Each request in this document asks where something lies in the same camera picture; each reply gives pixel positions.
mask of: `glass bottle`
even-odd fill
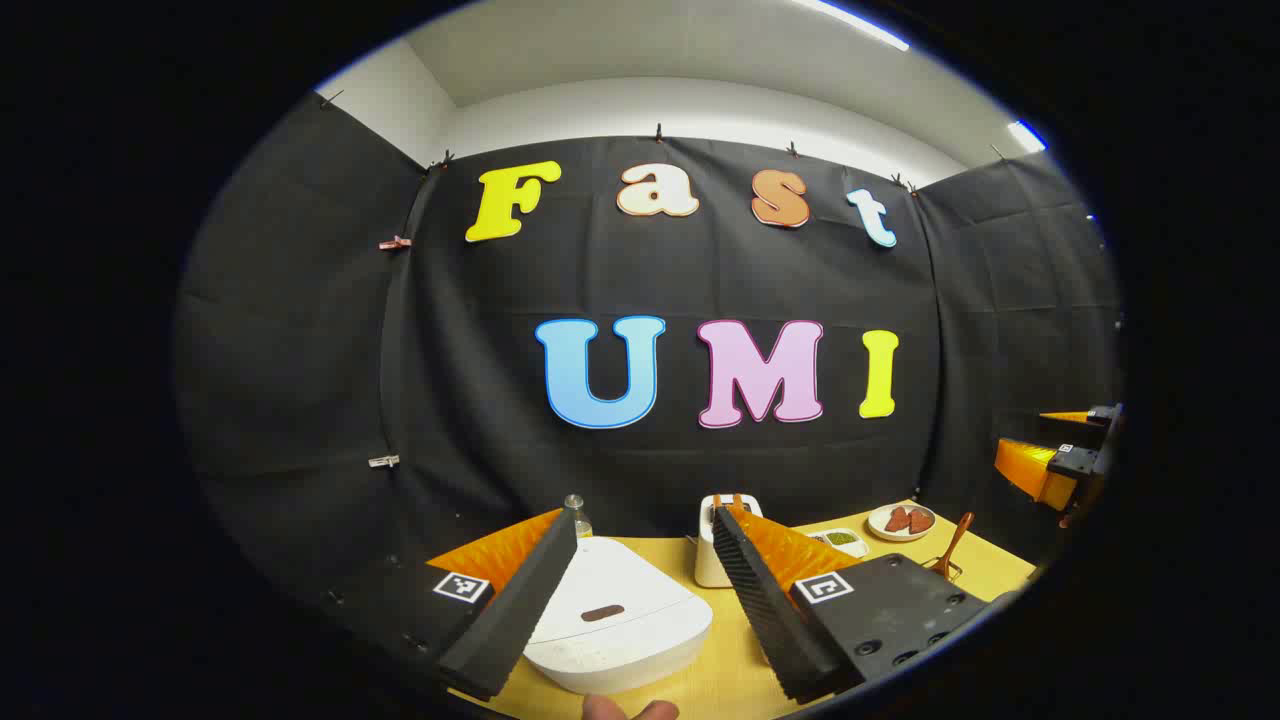
[[[573,514],[573,529],[577,530],[577,537],[591,537],[591,520],[582,511],[582,496],[567,496],[564,498],[564,509]]]

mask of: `blue letter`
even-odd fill
[[[571,425],[604,430],[630,425],[649,414],[658,397],[658,336],[662,318],[631,315],[613,323],[613,334],[627,342],[627,392],[617,400],[591,395],[586,343],[595,337],[591,320],[548,320],[534,331],[547,348],[547,400]]]
[[[867,234],[872,236],[877,245],[884,247],[897,245],[897,236],[892,231],[884,229],[879,222],[879,217],[884,214],[884,206],[877,202],[869,191],[855,190],[845,197],[858,206],[858,214],[863,217],[863,227],[867,228]]]

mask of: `white wall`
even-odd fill
[[[456,110],[408,42],[361,58],[316,88],[424,168],[444,158],[440,132]]]
[[[918,187],[966,168],[870,118],[797,95],[728,82],[616,78],[556,85],[460,108],[439,146],[462,158],[530,142],[608,135],[699,137],[786,149]]]

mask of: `ceiling light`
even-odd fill
[[[1041,150],[1044,150],[1044,143],[1041,142],[1039,138],[1036,137],[1036,133],[1033,133],[1030,128],[1024,126],[1021,120],[1018,120],[1016,123],[1009,123],[1009,132],[1011,132],[1014,137],[1018,138],[1018,142],[1023,143],[1023,147],[1025,147],[1028,152],[1038,152]]]
[[[791,1],[795,3],[796,5],[804,5],[805,8],[809,8],[812,10],[818,10],[824,15],[831,15],[850,27],[865,32],[867,35],[874,37],[876,40],[879,40],[881,42],[886,42],[888,45],[892,45],[893,47],[897,47],[902,53],[906,53],[906,49],[910,47],[910,45],[902,42],[893,35],[873,26],[872,23],[856,15],[850,15],[849,13],[841,10],[840,8],[835,8],[826,3],[820,3],[819,0],[791,0]]]

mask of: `letter u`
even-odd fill
[[[571,425],[605,430],[630,425],[653,409],[658,397],[658,336],[662,318],[630,315],[613,323],[613,333],[627,343],[627,392],[617,400],[591,395],[588,382],[588,343],[598,328],[591,320],[548,320],[534,331],[545,348],[547,400]]]

